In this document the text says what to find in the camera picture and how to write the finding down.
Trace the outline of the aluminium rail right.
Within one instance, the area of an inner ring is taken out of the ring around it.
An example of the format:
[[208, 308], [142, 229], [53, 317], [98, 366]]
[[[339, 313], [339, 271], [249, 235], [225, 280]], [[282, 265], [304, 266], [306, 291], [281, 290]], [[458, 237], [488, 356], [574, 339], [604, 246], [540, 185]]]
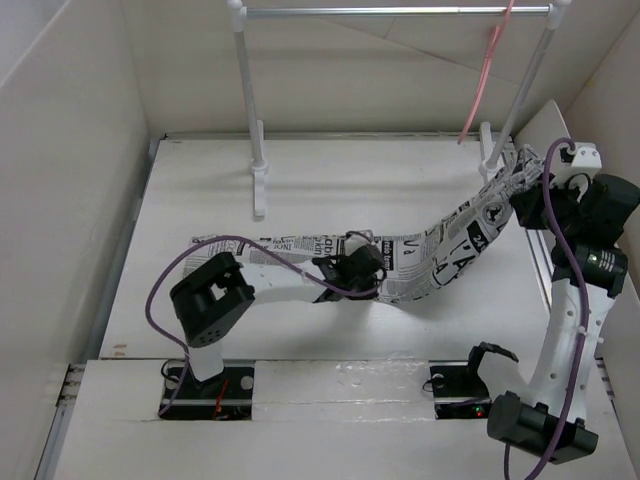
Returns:
[[[534, 187], [542, 188], [542, 173], [545, 160], [530, 145], [524, 144], [518, 147], [512, 153], [505, 155], [504, 160], [505, 165], [509, 167], [514, 165], [514, 171], [509, 174], [508, 178], [516, 178], [519, 181], [519, 188], [514, 194]], [[554, 270], [551, 261], [551, 250], [554, 246], [554, 238], [549, 228], [523, 229], [525, 230], [541, 297], [546, 311], [550, 312], [552, 303], [551, 279]]]

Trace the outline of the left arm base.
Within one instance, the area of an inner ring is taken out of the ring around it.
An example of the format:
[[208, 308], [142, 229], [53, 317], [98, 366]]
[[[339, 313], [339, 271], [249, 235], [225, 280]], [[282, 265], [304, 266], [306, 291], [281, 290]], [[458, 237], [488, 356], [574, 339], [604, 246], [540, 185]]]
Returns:
[[184, 362], [164, 362], [158, 417], [170, 421], [248, 421], [252, 419], [254, 362], [231, 362], [216, 377], [197, 381], [188, 372], [178, 384]]

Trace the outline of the aluminium rail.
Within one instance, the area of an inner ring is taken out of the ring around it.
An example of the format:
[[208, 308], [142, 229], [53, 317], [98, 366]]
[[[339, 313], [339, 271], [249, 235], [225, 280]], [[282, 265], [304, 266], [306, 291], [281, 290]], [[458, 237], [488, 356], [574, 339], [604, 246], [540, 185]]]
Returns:
[[[519, 181], [519, 188], [514, 194], [534, 187], [542, 188], [542, 173], [545, 160], [530, 145], [524, 144], [518, 147], [512, 153], [505, 155], [504, 160], [505, 165], [509, 167], [514, 165], [514, 171], [509, 174], [508, 178], [516, 178]], [[551, 279], [554, 270], [551, 261], [551, 250], [554, 246], [554, 238], [549, 228], [523, 229], [525, 230], [541, 297], [546, 311], [550, 312], [552, 303]]]
[[98, 297], [97, 311], [91, 317], [88, 338], [81, 344], [82, 349], [78, 355], [72, 358], [72, 362], [62, 364], [56, 371], [56, 374], [62, 374], [62, 377], [56, 378], [55, 386], [59, 386], [59, 389], [57, 390], [54, 403], [54, 415], [38, 468], [34, 474], [34, 479], [52, 479], [54, 477], [86, 364], [89, 360], [97, 359], [100, 353], [116, 291], [160, 141], [160, 138], [152, 138], [149, 141], [148, 152], [143, 162], [142, 171], [136, 181], [133, 197], [128, 204], [127, 215], [125, 216], [124, 223], [117, 237], [118, 242], [116, 243], [115, 250], [109, 257], [105, 285], [102, 287]]

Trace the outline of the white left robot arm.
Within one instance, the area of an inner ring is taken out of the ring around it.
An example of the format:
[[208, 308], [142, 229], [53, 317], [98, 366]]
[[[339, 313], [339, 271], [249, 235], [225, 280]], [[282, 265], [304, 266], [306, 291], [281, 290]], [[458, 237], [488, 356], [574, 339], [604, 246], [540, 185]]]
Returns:
[[178, 282], [169, 293], [182, 326], [188, 353], [188, 384], [201, 396], [222, 387], [224, 362], [221, 340], [253, 303], [301, 301], [313, 304], [378, 297], [386, 279], [383, 255], [371, 244], [348, 255], [315, 257], [307, 263], [322, 274], [321, 282], [303, 274], [303, 283], [273, 282], [258, 292], [242, 274], [233, 254], [215, 255]]

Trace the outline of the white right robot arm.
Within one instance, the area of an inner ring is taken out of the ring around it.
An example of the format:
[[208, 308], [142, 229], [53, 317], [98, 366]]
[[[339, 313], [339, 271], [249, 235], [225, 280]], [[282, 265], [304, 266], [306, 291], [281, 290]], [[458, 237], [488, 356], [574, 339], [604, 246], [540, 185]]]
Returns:
[[542, 186], [525, 196], [539, 203], [539, 227], [555, 237], [551, 310], [540, 357], [492, 403], [487, 434], [556, 465], [592, 454], [599, 440], [586, 427], [586, 389], [600, 331], [627, 276], [617, 242], [639, 205], [639, 188], [608, 174], [581, 193]]

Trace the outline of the newspaper print trousers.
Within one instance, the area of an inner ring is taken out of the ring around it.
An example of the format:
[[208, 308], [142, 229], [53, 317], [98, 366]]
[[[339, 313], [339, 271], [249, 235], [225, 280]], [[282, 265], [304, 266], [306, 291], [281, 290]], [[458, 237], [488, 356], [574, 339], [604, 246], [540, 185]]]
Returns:
[[471, 199], [424, 231], [400, 236], [376, 236], [369, 230], [343, 235], [288, 236], [260, 240], [231, 236], [193, 239], [197, 252], [187, 257], [184, 272], [191, 274], [215, 255], [233, 254], [241, 264], [279, 266], [320, 283], [322, 274], [307, 263], [315, 257], [348, 255], [356, 248], [375, 245], [383, 255], [386, 279], [376, 300], [407, 303], [427, 297], [458, 279], [498, 238], [513, 213], [509, 200], [519, 181], [504, 165]]

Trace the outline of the white clothes rack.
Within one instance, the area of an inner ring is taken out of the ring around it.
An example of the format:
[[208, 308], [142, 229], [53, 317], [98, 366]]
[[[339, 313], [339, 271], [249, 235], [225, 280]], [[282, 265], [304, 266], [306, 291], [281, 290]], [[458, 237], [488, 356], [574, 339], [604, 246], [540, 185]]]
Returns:
[[227, 7], [230, 14], [234, 35], [236, 56], [239, 65], [244, 106], [249, 128], [251, 145], [250, 171], [253, 178], [253, 215], [262, 219], [266, 215], [266, 177], [269, 163], [265, 158], [264, 122], [258, 119], [254, 92], [252, 88], [248, 50], [245, 38], [245, 25], [249, 20], [289, 19], [305, 17], [498, 17], [501, 24], [495, 27], [485, 52], [476, 96], [469, 117], [458, 140], [466, 137], [472, 120], [479, 108], [488, 75], [495, 56], [497, 45], [504, 34], [508, 21], [515, 16], [543, 17], [546, 19], [545, 29], [538, 45], [531, 56], [529, 65], [519, 84], [513, 104], [509, 110], [499, 137], [494, 141], [491, 137], [490, 125], [480, 125], [481, 163], [480, 175], [487, 180], [497, 172], [500, 157], [509, 140], [517, 117], [524, 106], [527, 95], [542, 64], [546, 51], [559, 28], [571, 3], [569, 1], [553, 1], [547, 6], [516, 7], [512, 1], [506, 6], [416, 6], [416, 7], [300, 7], [300, 8], [249, 8], [241, 1], [229, 1]]

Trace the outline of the aluminium rail left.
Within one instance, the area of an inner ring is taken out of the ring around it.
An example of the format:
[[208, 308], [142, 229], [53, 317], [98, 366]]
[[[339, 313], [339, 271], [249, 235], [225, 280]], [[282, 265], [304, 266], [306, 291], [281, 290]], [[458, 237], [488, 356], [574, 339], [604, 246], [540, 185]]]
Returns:
[[89, 360], [97, 359], [100, 353], [116, 291], [160, 141], [160, 138], [152, 138], [149, 141], [148, 152], [143, 162], [142, 171], [136, 181], [133, 197], [128, 204], [127, 215], [125, 216], [124, 223], [117, 237], [118, 242], [116, 243], [115, 250], [109, 257], [105, 285], [102, 287], [98, 297], [97, 311], [91, 317], [88, 338], [81, 344], [82, 349], [78, 355], [72, 358], [72, 362], [62, 364], [56, 371], [56, 374], [62, 374], [62, 377], [56, 378], [55, 386], [59, 386], [59, 389], [57, 390], [54, 403], [54, 415], [38, 468], [34, 474], [34, 479], [52, 479], [54, 477], [86, 364]]

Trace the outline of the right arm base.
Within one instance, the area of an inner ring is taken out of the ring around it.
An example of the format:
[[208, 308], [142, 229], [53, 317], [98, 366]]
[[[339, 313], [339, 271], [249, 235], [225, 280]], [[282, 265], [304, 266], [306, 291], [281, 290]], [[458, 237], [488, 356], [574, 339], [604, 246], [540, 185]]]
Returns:
[[522, 395], [527, 390], [518, 368], [469, 371], [462, 364], [436, 364], [429, 369], [423, 389], [433, 398], [437, 420], [485, 420], [499, 395], [507, 391]]

